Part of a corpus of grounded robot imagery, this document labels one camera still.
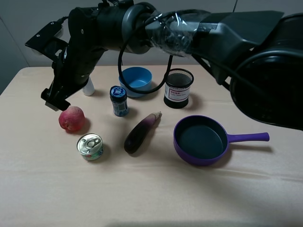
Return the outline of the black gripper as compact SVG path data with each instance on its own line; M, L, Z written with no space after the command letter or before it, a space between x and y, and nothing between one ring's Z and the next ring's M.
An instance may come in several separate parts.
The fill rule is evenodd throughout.
M51 87L41 93L45 105L55 111L67 110L71 104L66 99L87 84L105 51L98 41L98 14L97 7L77 7L69 13L68 45L56 62Z

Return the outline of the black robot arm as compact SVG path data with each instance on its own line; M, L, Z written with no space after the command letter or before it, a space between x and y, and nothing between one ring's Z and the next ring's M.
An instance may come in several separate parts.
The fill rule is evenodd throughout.
M74 8L37 35L54 78L41 93L54 110L83 88L108 50L144 54L156 47L192 56L236 106L259 122L303 128L303 16L279 11L160 13L147 2L104 0Z

